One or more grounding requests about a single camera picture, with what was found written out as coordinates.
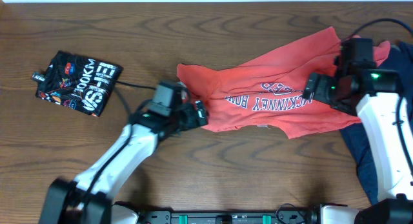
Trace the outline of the orange printed t-shirt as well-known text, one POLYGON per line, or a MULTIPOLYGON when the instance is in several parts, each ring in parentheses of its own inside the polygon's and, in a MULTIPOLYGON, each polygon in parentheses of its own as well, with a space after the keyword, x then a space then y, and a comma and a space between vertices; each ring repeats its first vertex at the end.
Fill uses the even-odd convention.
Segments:
POLYGON ((237 67, 177 66, 177 76, 201 100, 212 132, 274 126, 288 138, 339 130, 360 119, 302 97, 310 74, 334 75, 340 39, 330 26, 237 67))

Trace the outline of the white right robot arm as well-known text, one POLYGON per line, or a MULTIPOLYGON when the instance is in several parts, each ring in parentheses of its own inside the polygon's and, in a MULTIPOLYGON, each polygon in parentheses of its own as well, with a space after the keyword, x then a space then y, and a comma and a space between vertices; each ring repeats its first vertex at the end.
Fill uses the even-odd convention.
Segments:
POLYGON ((412 133, 398 73, 364 69, 339 79, 312 73, 303 98, 360 118, 378 181, 378 203, 364 209, 322 205, 319 223, 412 223, 412 133))

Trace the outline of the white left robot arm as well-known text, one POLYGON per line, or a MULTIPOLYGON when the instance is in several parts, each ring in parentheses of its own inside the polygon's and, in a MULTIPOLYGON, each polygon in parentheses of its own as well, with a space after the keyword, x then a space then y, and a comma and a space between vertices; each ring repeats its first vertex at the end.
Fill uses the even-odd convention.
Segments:
POLYGON ((117 141, 72 181, 57 178, 46 193, 40 223, 138 223, 139 213, 113 202, 134 170, 173 134, 202 127, 202 101, 162 105, 150 99, 130 115, 117 141))

